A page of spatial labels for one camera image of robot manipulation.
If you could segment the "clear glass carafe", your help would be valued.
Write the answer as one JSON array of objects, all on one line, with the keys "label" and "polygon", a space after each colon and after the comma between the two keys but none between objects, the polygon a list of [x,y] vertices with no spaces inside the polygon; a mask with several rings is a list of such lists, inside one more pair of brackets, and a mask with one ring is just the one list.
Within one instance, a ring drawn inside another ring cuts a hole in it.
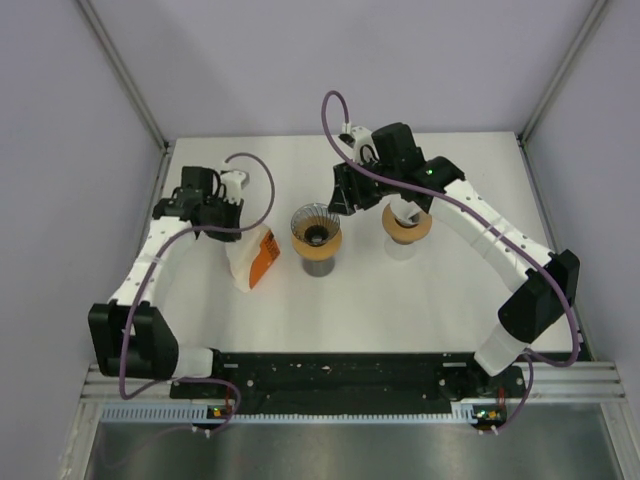
[{"label": "clear glass carafe", "polygon": [[401,244],[389,238],[384,244],[385,252],[396,261],[407,261],[412,259],[417,252],[415,243]]}]

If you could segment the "smoky grey glass carafe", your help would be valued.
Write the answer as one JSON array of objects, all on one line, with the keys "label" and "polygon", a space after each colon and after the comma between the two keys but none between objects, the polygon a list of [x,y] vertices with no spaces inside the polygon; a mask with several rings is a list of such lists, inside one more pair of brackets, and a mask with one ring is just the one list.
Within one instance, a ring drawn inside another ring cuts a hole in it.
[{"label": "smoky grey glass carafe", "polygon": [[321,278],[329,275],[335,267],[335,257],[331,256],[323,260],[312,260],[302,258],[302,266],[304,271],[315,278]]}]

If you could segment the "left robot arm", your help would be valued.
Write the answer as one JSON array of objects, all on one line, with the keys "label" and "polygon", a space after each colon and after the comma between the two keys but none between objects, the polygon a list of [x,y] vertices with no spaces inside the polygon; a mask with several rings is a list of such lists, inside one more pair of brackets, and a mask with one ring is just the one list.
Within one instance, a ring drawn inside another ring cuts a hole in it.
[{"label": "left robot arm", "polygon": [[100,372],[117,377],[125,365],[129,378],[169,380],[192,377],[205,396],[226,387],[227,374],[216,366],[217,353],[206,347],[181,347],[161,309],[186,253],[202,225],[222,227],[209,237],[221,242],[241,238],[239,227],[248,174],[185,167],[171,196],[155,205],[144,245],[125,280],[105,303],[94,304],[88,325]]}]

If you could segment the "wooden dripper ring holder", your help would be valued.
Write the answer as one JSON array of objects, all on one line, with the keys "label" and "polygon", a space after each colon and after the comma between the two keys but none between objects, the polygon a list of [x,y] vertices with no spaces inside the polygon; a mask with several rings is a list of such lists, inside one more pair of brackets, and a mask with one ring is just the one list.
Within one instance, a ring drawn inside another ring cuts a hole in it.
[{"label": "wooden dripper ring holder", "polygon": [[430,214],[414,203],[391,201],[383,210],[382,226],[391,240],[400,245],[413,244],[426,237],[433,224]]}]

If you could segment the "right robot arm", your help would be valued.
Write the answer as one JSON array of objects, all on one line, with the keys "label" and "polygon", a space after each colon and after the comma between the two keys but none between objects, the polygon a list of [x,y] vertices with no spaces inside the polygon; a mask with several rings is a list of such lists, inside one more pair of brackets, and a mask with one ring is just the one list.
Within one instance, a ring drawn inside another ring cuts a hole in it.
[{"label": "right robot arm", "polygon": [[[573,365],[580,342],[572,305],[580,270],[570,250],[556,253],[518,230],[480,195],[463,170],[449,158],[427,158],[411,129],[395,123],[371,132],[344,123],[340,139],[328,140],[341,158],[334,166],[331,211],[349,216],[399,196],[454,231],[500,277],[510,297],[498,310],[498,321],[473,354],[466,380],[476,394],[487,396],[504,380],[503,371],[518,357],[529,356],[556,368]],[[565,318],[571,350],[553,360],[532,350],[532,344]]]}]

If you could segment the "orange coffee filter pack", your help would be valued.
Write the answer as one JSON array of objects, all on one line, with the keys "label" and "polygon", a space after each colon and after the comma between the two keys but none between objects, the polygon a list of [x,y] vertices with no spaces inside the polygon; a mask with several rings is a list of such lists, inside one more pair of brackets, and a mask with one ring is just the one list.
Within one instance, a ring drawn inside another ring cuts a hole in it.
[{"label": "orange coffee filter pack", "polygon": [[253,290],[280,256],[278,241],[269,226],[244,232],[240,240],[225,245],[235,287],[243,293]]}]

